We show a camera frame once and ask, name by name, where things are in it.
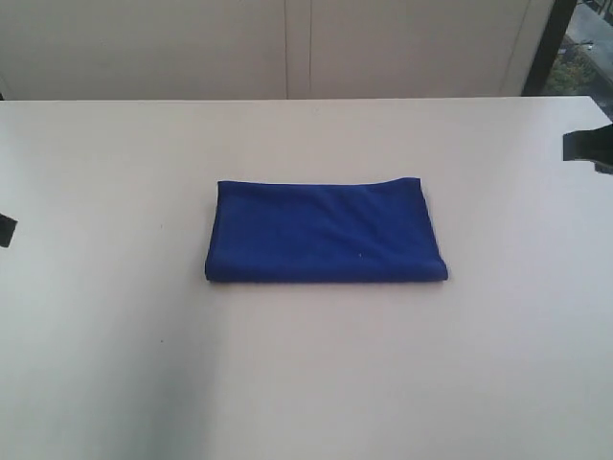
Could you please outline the black window frame post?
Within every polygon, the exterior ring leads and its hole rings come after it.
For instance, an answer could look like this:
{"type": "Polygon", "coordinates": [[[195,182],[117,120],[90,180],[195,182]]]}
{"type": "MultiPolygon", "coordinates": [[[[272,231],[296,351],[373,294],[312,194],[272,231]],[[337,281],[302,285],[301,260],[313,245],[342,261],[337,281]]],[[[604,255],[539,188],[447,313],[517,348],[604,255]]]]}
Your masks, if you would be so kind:
{"type": "Polygon", "coordinates": [[[522,97],[534,97],[541,94],[556,59],[559,46],[571,21],[576,4],[576,0],[556,0],[553,3],[534,54],[530,71],[522,88],[522,97]]]}

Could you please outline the blue towel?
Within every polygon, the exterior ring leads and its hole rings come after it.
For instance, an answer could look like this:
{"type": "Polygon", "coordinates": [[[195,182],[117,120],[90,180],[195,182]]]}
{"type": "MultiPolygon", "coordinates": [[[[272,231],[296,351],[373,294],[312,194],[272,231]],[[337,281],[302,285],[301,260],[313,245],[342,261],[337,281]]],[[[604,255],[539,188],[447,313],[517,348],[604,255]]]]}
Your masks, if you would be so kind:
{"type": "Polygon", "coordinates": [[[205,277],[215,283],[438,283],[448,269],[421,182],[224,180],[205,277]]]}

